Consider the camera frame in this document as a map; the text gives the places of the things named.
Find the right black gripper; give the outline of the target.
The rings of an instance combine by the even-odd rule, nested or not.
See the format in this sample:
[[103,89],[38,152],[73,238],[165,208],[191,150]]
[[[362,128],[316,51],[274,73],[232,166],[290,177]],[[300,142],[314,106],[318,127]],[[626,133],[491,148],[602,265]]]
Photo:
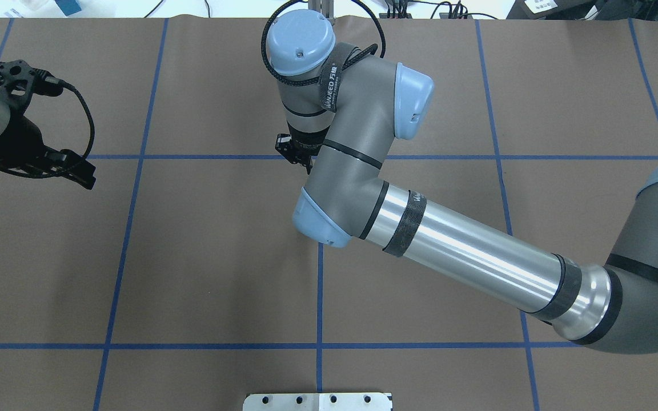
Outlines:
[[330,127],[316,132],[303,132],[295,127],[289,127],[289,134],[277,134],[275,149],[290,164],[301,164],[301,153],[304,156],[304,167],[307,175],[314,166],[314,156],[317,156]]

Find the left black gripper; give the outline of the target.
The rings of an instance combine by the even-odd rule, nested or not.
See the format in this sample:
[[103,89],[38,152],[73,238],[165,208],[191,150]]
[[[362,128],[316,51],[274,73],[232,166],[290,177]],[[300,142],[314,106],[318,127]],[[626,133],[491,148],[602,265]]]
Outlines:
[[96,167],[70,149],[46,147],[39,128],[24,116],[10,112],[0,114],[0,169],[22,172],[47,172],[94,188]]

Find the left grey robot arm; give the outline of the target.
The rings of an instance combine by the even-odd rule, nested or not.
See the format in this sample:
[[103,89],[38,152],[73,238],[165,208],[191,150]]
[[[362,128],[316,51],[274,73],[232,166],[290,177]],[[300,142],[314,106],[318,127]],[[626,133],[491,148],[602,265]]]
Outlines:
[[[45,145],[39,127],[25,115],[34,95],[58,97],[65,90],[79,100],[89,125],[82,154]],[[94,140],[93,115],[73,84],[25,62],[0,63],[0,172],[29,180],[63,178],[91,190],[97,180],[88,160]]]

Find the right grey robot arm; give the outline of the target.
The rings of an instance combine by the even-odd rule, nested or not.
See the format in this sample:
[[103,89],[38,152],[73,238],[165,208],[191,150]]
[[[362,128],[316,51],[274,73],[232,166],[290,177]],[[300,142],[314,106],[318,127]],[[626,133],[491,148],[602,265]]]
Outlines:
[[332,247],[353,237],[485,292],[606,353],[658,353],[658,167],[603,265],[579,265],[379,177],[395,139],[410,140],[434,93],[427,75],[389,62],[384,43],[338,42],[310,9],[272,14],[260,52],[278,81],[289,132],[276,139],[307,169],[296,229]]

